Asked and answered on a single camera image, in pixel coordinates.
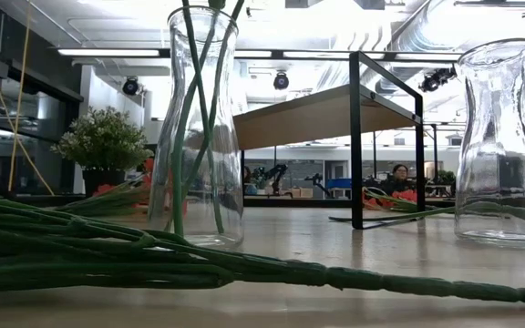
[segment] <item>potted plant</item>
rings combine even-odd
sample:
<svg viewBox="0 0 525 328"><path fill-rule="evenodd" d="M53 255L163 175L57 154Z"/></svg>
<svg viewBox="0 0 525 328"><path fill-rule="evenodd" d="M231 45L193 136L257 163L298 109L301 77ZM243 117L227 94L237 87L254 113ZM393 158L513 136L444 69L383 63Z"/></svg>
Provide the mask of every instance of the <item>potted plant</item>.
<svg viewBox="0 0 525 328"><path fill-rule="evenodd" d="M129 113L112 107L96 110L76 119L52 150L82 167L87 197L98 186L116 186L125 181L125 172L153 153L145 149L143 129L128 123Z"/></svg>

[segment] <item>security camera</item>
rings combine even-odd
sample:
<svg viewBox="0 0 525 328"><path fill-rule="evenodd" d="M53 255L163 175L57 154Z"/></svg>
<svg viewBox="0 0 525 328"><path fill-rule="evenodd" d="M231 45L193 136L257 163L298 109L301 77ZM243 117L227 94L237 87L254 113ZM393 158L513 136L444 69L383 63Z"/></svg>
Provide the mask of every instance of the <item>security camera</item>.
<svg viewBox="0 0 525 328"><path fill-rule="evenodd" d="M127 77L123 85L123 92L128 96L136 96L143 92L143 86L139 83L138 77Z"/></svg>
<svg viewBox="0 0 525 328"><path fill-rule="evenodd" d="M287 89L289 87L289 77L287 77L287 73L278 72L274 78L273 86L277 90Z"/></svg>
<svg viewBox="0 0 525 328"><path fill-rule="evenodd" d="M455 66L452 68L439 68L425 74L423 82L418 86L422 92L433 92L444 86L449 80L457 77Z"/></svg>

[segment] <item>woman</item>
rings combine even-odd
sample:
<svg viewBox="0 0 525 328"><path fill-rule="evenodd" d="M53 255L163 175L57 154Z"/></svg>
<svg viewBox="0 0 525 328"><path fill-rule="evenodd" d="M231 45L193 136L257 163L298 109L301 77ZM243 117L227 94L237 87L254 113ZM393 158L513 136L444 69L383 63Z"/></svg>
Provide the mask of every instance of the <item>woman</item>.
<svg viewBox="0 0 525 328"><path fill-rule="evenodd" d="M402 192L413 189L412 184L407 180L408 168L403 164L397 164L392 169L392 179L389 179L383 190L388 195L392 195L395 191Z"/></svg>

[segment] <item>robotic arm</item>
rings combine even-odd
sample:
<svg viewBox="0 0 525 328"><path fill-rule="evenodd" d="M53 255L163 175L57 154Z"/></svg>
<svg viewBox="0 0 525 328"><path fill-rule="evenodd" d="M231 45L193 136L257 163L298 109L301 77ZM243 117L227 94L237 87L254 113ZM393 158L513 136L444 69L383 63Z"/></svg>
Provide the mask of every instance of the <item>robotic arm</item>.
<svg viewBox="0 0 525 328"><path fill-rule="evenodd" d="M332 194L330 194L329 191L327 191L327 189L324 187L324 185L321 184L321 181L323 179L324 177L321 174L315 173L315 175L305 178L305 181L311 181L314 184L314 186L319 187L319 189L325 193L328 199L331 199Z"/></svg>
<svg viewBox="0 0 525 328"><path fill-rule="evenodd" d="M264 177L266 179L271 179L272 177L274 177L273 195L275 196L280 195L279 182L281 181L281 178L283 177L287 169L288 167L285 164L277 164L274 168L269 169L269 171L264 174Z"/></svg>

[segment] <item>yellow string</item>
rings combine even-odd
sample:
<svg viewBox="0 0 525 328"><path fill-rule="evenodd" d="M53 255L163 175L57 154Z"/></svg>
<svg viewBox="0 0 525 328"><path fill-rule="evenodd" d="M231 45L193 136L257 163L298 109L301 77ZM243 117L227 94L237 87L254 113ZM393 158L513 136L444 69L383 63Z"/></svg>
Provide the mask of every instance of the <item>yellow string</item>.
<svg viewBox="0 0 525 328"><path fill-rule="evenodd" d="M31 15L30 11L28 11L28 14L27 14L27 22L28 22L28 24L29 24L29 21L31 20L31 16L30 15ZM26 71L26 49L27 49L27 39L26 39L25 44L24 44L24 63L23 63L22 72L21 72L22 77L21 77L21 82L20 82L20 90L23 89L24 72ZM46 188L47 188L48 192L50 193L50 195L54 196L54 191L52 191L50 186L48 186L48 184L44 180L44 177L42 177L42 175L40 174L40 171L37 169L36 164L34 164L32 159L29 157L29 154L27 153L27 150L24 147L24 144L22 143L22 141L17 138L17 126L14 125L14 122L9 117L9 111L7 110L7 106L5 105L5 100L4 100L3 93L1 92L1 88L0 88L0 102L1 102L2 107L4 108L5 116L7 118L7 122L9 123L9 126L11 127L11 129L14 132L14 146L15 146L15 143L17 142L19 147L23 150L24 155L26 155L27 161L29 162L29 164L32 166L32 168L36 172L36 175L38 176L40 181L42 181L42 183L46 186Z"/></svg>
<svg viewBox="0 0 525 328"><path fill-rule="evenodd" d="M32 2L27 1L26 39L24 41L24 57L22 58L22 72L19 78L19 95L17 96L17 111L15 113L15 131L19 128L19 112L22 108L22 96L24 94L24 76L26 75L27 45L29 43L29 27L31 25ZM15 153L17 152L17 133L14 133L14 147L11 152L11 167L9 168L9 183L7 191L11 191L14 183Z"/></svg>

